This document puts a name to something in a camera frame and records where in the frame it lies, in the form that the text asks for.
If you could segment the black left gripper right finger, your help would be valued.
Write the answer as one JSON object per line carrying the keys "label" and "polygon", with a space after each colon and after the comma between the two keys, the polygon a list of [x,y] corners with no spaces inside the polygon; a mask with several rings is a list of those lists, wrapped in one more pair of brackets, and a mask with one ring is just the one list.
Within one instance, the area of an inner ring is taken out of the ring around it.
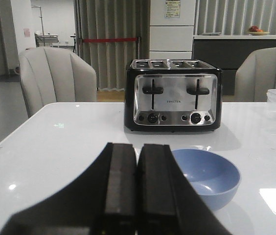
{"label": "black left gripper right finger", "polygon": [[169,145],[145,144],[138,160],[139,235],[229,235],[175,161]]}

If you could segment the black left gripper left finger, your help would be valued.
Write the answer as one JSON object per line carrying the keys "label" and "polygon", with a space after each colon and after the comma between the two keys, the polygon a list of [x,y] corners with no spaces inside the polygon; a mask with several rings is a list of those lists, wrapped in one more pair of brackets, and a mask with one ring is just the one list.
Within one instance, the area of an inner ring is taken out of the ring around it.
{"label": "black left gripper left finger", "polygon": [[75,180],[15,213],[2,235],[133,235],[136,156],[130,144],[108,143]]}

